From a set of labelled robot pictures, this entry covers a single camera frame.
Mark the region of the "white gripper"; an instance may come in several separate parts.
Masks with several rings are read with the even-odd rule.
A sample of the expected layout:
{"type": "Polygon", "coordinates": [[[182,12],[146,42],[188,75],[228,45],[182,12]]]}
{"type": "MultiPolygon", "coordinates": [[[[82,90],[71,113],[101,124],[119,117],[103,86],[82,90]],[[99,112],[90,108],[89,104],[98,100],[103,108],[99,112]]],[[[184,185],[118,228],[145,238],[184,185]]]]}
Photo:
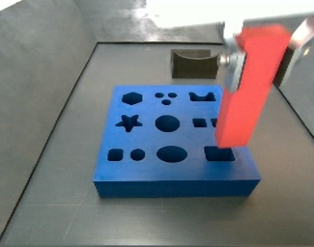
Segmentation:
{"type": "MultiPolygon", "coordinates": [[[[217,23],[225,51],[217,57],[217,81],[231,93],[239,89],[245,51],[236,40],[244,20],[314,13],[314,0],[146,0],[150,19],[158,27],[172,28],[217,23]]],[[[298,25],[274,78],[286,85],[298,61],[308,54],[314,39],[314,14],[298,25]]]]}

